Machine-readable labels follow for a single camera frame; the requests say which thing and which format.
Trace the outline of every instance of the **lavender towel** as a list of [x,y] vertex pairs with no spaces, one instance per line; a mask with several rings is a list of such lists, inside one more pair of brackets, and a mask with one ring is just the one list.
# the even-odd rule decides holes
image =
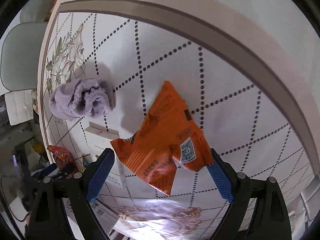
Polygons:
[[61,119],[101,117],[114,108],[110,84],[99,78],[77,78],[61,84],[50,96],[51,113]]

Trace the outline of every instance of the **white qr code label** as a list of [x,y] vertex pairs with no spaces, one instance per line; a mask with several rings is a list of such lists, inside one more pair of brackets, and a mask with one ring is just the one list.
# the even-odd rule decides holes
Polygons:
[[180,163],[188,163],[196,158],[195,149],[190,138],[188,138],[183,144],[181,144],[180,149]]

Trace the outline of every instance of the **blue textured pad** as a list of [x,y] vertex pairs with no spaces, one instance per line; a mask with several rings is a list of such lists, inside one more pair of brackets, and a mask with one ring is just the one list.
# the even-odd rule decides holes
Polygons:
[[215,161],[212,166],[206,166],[214,183],[216,184],[219,193],[223,199],[228,200],[231,204],[234,196],[232,193],[232,185],[221,166]]
[[88,203],[98,197],[103,183],[106,181],[114,163],[115,154],[113,150],[110,149],[88,183],[88,193],[85,196]]

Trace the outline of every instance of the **gray chair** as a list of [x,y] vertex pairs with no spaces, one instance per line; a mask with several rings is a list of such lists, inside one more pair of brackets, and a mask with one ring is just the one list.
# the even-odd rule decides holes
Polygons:
[[0,78],[7,90],[37,88],[40,49],[47,22],[23,23],[15,26],[4,40]]

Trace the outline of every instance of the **crumpled fabric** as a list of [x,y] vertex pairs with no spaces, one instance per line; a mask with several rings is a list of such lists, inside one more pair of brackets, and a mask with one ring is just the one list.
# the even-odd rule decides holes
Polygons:
[[90,116],[99,118],[115,107],[114,93],[108,81],[77,78],[61,84],[50,96],[51,113],[60,119]]

